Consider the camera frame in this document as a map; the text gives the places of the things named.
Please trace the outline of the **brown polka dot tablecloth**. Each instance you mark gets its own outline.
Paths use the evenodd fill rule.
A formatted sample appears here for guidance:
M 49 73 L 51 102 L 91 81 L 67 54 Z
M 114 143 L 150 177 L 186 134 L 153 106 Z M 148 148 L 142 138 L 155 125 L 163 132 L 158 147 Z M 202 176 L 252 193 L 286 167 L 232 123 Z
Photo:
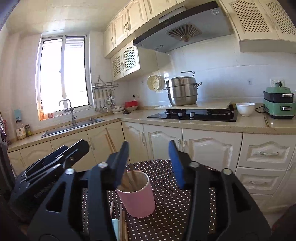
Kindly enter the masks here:
M 177 186 L 171 161 L 148 160 L 134 163 L 134 167 L 151 179 L 156 208 L 145 218 L 135 218 L 125 212 L 128 240 L 182 240 L 191 193 Z

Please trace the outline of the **hanging utensil rack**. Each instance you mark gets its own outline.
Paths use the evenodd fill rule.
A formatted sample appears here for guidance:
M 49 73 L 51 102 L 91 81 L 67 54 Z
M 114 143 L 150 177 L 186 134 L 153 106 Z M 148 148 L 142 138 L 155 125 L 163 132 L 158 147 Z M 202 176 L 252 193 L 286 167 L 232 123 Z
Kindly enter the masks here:
M 118 87 L 116 81 L 105 82 L 100 76 L 97 77 L 97 82 L 92 85 L 94 109 L 98 113 L 107 113 L 115 109 L 115 94 L 114 90 Z

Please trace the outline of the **stone board under pot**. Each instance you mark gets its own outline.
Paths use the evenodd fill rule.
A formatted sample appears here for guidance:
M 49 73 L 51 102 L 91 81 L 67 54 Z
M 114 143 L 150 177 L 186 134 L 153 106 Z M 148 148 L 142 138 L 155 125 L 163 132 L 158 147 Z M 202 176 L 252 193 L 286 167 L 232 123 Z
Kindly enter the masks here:
M 230 101 L 198 101 L 192 105 L 173 106 L 171 104 L 157 106 L 154 109 L 227 109 Z

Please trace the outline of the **white bowl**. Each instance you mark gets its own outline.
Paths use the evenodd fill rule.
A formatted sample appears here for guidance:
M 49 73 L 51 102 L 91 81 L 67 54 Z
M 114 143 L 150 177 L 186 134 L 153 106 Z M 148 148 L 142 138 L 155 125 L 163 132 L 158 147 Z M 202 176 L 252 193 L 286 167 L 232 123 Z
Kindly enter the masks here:
M 253 102 L 236 103 L 236 108 L 237 108 L 237 111 L 241 114 L 241 116 L 248 117 L 254 112 L 255 103 Z

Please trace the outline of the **curved wooden chopstick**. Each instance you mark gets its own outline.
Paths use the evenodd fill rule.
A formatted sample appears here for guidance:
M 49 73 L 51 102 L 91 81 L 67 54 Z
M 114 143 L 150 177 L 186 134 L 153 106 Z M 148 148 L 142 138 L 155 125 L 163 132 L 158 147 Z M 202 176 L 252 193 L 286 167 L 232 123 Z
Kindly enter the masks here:
M 112 219 L 112 215 L 113 215 L 113 207 L 114 207 L 114 201 L 112 200 L 111 204 L 110 204 L 110 210 L 109 210 L 111 219 Z

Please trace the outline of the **upper cream cabinets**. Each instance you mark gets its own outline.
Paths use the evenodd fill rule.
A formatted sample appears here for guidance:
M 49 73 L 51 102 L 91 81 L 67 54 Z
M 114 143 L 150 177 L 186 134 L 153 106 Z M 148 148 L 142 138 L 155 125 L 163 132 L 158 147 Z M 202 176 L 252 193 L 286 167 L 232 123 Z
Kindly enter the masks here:
M 170 52 L 234 34 L 247 52 L 295 52 L 295 1 L 130 1 L 104 32 L 118 80 L 140 70 L 140 48 Z

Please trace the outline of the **steel sink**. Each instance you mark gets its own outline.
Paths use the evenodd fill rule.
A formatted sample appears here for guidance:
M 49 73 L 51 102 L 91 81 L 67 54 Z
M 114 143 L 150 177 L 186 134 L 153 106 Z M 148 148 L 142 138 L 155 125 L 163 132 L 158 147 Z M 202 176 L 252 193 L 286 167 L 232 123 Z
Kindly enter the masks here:
M 78 122 L 78 123 L 76 123 L 76 125 L 67 125 L 67 126 L 62 126 L 59 128 L 54 128 L 52 130 L 48 130 L 48 131 L 44 132 L 43 135 L 41 135 L 41 138 L 64 133 L 64 132 L 71 131 L 71 130 L 74 130 L 74 129 L 77 129 L 80 127 L 93 125 L 95 123 L 100 123 L 102 121 L 104 121 L 104 120 L 101 118 L 90 118 L 89 120 Z

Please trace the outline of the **lower cream cabinets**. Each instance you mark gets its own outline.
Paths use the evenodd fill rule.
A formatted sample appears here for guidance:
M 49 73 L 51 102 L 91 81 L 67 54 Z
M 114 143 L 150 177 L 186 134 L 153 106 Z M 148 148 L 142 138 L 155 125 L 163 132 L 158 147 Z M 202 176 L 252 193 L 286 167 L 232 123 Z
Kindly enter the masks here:
M 282 211 L 295 204 L 294 135 L 211 132 L 117 121 L 50 141 L 29 143 L 24 148 L 12 148 L 9 158 L 14 170 L 20 173 L 59 147 L 83 139 L 90 145 L 90 151 L 75 168 L 87 170 L 111 154 L 106 128 L 116 150 L 123 141 L 129 142 L 131 163 L 167 160 L 169 142 L 175 141 L 178 149 L 193 161 L 216 170 L 231 169 L 262 211 Z

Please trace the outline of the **small green jar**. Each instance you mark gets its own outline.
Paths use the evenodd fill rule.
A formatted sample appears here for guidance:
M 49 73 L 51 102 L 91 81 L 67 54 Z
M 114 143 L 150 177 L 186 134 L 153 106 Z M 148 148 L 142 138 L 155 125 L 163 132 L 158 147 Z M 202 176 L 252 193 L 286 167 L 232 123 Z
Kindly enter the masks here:
M 26 132 L 27 137 L 30 137 L 32 135 L 30 125 L 25 125 L 25 132 Z

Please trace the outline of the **cream cabinets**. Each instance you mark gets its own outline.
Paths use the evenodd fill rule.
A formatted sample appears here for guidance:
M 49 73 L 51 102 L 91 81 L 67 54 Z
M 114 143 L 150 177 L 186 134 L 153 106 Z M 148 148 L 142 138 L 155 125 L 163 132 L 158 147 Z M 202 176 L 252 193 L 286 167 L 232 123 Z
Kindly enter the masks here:
M 169 142 L 175 141 L 178 149 L 193 161 L 216 170 L 231 169 L 262 211 L 282 211 L 295 204 L 294 135 L 211 132 L 117 121 L 50 141 L 29 143 L 24 148 L 12 148 L 9 158 L 14 170 L 20 173 L 59 147 L 83 139 L 90 145 L 90 151 L 75 168 L 87 170 L 111 154 L 106 128 L 116 150 L 123 141 L 129 142 L 131 163 L 167 160 Z
M 295 1 L 130 1 L 104 32 L 118 80 L 140 70 L 140 48 L 170 52 L 234 34 L 247 52 L 295 52 Z

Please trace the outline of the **window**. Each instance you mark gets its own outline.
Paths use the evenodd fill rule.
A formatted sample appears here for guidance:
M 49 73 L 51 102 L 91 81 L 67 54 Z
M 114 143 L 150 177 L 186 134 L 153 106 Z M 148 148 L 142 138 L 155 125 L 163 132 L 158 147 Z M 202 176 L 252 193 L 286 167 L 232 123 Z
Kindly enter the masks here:
M 41 38 L 35 89 L 40 121 L 92 106 L 87 35 Z

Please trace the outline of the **chopsticks on counter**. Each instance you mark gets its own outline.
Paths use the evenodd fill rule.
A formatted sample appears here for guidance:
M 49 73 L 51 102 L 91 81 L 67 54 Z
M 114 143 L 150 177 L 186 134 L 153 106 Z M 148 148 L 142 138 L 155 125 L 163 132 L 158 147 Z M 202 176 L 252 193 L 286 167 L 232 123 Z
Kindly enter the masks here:
M 270 126 L 269 126 L 269 122 L 268 122 L 266 115 L 264 115 L 263 118 L 264 118 L 266 127 L 269 128 Z

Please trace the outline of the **mint green knife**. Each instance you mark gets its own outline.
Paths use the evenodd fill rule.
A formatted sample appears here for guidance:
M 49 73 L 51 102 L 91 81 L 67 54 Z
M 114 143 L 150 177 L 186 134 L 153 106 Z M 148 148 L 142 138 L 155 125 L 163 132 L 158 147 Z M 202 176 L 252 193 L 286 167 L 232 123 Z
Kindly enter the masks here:
M 112 225 L 113 225 L 113 230 L 116 236 L 116 240 L 119 241 L 119 220 L 118 219 L 112 219 Z

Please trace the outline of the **black gas stove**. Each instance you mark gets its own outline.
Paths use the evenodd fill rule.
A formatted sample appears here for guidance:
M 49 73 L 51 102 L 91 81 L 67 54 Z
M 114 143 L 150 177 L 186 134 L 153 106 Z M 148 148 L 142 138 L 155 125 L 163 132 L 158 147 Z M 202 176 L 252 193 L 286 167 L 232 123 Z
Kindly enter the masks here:
M 164 120 L 188 120 L 188 121 L 224 121 L 236 122 L 237 110 L 231 104 L 226 109 L 166 109 L 162 113 L 156 113 L 148 118 Z

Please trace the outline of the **pink utensil cup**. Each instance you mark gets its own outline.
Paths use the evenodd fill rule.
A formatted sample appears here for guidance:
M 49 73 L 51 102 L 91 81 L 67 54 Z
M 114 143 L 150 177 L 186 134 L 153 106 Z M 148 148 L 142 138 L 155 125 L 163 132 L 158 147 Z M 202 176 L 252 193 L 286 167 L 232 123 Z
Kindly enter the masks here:
M 144 218 L 152 214 L 156 208 L 152 185 L 146 173 L 135 170 L 134 174 L 137 179 L 137 190 L 128 191 L 118 186 L 116 191 L 130 216 Z

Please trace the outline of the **white plates on counter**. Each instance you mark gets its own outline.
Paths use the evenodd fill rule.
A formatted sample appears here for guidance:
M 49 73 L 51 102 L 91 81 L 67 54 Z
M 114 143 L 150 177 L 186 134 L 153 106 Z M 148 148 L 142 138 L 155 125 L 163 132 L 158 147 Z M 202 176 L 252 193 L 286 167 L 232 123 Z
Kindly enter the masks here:
M 124 106 L 115 106 L 111 111 L 113 113 L 119 113 L 119 112 L 122 112 L 125 110 L 125 107 Z

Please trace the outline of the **red bowl on counter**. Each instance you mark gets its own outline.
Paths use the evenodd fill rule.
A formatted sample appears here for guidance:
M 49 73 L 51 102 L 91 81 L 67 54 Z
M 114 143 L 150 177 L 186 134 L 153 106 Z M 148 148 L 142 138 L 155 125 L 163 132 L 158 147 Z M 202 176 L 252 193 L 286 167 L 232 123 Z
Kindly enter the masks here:
M 134 101 L 127 101 L 125 103 L 125 110 L 126 111 L 129 111 L 129 112 L 134 111 L 137 109 L 137 107 L 138 107 L 138 102 L 135 100 Z

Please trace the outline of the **bottle with blue cap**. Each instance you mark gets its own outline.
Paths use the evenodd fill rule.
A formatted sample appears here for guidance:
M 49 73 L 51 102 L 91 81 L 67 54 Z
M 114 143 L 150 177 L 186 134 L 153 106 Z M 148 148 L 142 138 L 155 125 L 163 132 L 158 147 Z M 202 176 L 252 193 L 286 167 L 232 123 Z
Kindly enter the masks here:
M 16 136 L 18 140 L 23 140 L 27 137 L 25 126 L 22 122 L 22 114 L 19 109 L 14 110 L 15 121 L 16 121 Z

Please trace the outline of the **green electric cooker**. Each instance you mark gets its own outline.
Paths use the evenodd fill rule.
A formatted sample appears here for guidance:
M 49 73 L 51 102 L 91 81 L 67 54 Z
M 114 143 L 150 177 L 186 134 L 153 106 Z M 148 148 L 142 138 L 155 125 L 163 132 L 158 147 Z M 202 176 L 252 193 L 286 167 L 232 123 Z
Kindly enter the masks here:
M 293 119 L 295 116 L 294 94 L 282 82 L 267 87 L 263 92 L 263 109 L 274 119 Z

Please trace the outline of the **cream strainer on wall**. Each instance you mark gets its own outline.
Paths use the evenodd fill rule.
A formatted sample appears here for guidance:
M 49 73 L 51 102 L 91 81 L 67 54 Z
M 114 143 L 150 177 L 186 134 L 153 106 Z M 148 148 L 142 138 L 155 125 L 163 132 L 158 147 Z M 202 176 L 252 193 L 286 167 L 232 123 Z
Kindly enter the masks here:
M 147 79 L 147 87 L 151 91 L 160 91 L 164 88 L 164 78 L 158 75 L 151 75 Z

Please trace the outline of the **grey range hood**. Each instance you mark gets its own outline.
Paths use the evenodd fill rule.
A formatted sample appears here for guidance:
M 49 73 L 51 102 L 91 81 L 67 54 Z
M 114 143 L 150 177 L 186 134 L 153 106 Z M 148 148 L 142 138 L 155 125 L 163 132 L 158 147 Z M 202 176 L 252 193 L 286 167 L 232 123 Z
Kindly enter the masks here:
M 230 25 L 216 1 L 187 9 L 160 22 L 133 40 L 133 45 L 162 53 L 230 35 Z

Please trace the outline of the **stainless steel steamer pot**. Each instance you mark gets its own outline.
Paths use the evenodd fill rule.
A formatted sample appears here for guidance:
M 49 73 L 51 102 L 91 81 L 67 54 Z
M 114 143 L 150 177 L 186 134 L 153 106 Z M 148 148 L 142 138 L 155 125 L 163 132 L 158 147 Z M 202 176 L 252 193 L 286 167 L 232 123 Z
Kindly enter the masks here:
M 191 73 L 191 76 L 179 76 L 166 81 L 165 90 L 168 91 L 168 98 L 172 106 L 195 104 L 198 97 L 198 87 L 202 85 L 202 82 L 196 82 L 194 71 L 182 71 L 181 73 Z

